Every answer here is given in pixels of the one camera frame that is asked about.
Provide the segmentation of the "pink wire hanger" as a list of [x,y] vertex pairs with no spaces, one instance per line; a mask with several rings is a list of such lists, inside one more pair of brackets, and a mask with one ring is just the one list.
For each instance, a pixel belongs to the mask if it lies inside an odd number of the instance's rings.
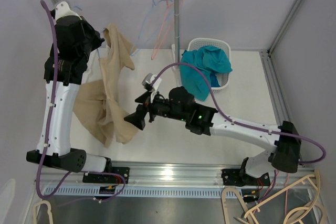
[[169,0],[165,0],[166,11],[165,11],[164,18],[162,20],[161,27],[159,29],[159,33],[156,39],[156,43],[154,45],[154,49],[151,54],[151,60],[154,60],[156,58],[156,55],[161,49],[163,43],[166,41],[169,31],[173,27],[174,18],[171,22],[168,22],[169,14],[173,14],[173,12],[175,12],[175,4],[177,4],[177,7],[180,8],[183,5],[183,1],[184,0],[173,0],[173,3],[169,4]]

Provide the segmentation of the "beige tank top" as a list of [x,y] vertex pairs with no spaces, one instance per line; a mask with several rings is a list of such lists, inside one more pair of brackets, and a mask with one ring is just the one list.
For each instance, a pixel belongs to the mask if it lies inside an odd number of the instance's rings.
[[102,78],[80,86],[74,114],[88,132],[105,147],[113,139],[126,144],[137,134],[138,128],[124,120],[128,113],[119,103],[119,77],[123,68],[134,70],[131,59],[133,45],[110,23],[103,31],[107,46],[106,57],[99,59]]

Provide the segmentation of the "dark blue t shirt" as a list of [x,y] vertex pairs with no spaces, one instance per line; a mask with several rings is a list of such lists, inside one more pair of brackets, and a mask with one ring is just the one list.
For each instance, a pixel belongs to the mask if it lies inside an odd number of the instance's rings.
[[219,88],[220,85],[219,85],[218,78],[217,78],[216,74],[211,73],[209,77],[210,77],[210,81],[211,81],[211,87],[212,88]]

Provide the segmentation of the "light blue hanger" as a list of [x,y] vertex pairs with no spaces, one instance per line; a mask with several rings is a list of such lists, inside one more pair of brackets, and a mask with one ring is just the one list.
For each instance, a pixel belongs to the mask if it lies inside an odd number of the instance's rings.
[[105,42],[105,39],[100,36],[100,33],[93,28],[93,26],[82,16],[79,15],[80,18],[83,20],[84,28],[89,33],[89,40],[90,40],[90,46],[91,46],[91,52],[98,49],[103,42]]
[[170,3],[172,2],[172,0],[151,1],[151,8],[143,19],[137,39],[132,47],[132,57],[134,57],[140,51],[140,49],[147,48],[150,43],[153,42],[155,37],[159,34],[161,25],[157,24],[154,16],[159,15],[161,12],[163,12],[163,8],[165,11],[169,12]]

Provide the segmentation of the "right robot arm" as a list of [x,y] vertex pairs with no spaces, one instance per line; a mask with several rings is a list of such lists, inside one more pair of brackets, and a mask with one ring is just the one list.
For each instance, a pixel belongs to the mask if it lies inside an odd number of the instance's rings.
[[225,136],[263,149],[263,152],[246,157],[240,169],[224,170],[224,185],[255,185],[268,172],[296,173],[299,166],[301,140],[295,136],[291,122],[282,125],[263,125],[238,122],[222,116],[219,109],[199,104],[184,87],[177,87],[165,98],[159,92],[147,90],[136,98],[136,111],[124,117],[139,130],[145,128],[145,117],[153,122],[156,116],[185,122],[185,127],[197,135]]

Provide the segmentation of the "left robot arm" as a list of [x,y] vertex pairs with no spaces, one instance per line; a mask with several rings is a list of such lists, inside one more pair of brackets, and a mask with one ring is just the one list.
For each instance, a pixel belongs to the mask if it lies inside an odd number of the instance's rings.
[[103,39],[86,20],[75,15],[57,19],[54,30],[57,43],[45,62],[43,129],[37,147],[27,152],[26,160],[68,172],[94,172],[100,182],[106,183],[113,176],[108,159],[70,146],[73,107],[82,76],[90,53],[101,46]]

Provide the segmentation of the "teal t shirt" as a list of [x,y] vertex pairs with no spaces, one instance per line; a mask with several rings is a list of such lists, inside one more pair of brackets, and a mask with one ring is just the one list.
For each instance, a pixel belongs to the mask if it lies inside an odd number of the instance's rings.
[[209,95],[206,83],[209,82],[211,85],[209,77],[211,73],[232,72],[231,63],[225,53],[214,46],[203,46],[192,51],[186,50],[182,53],[181,62],[194,66],[204,75],[201,77],[198,71],[188,66],[180,66],[182,86],[200,101],[205,101]]

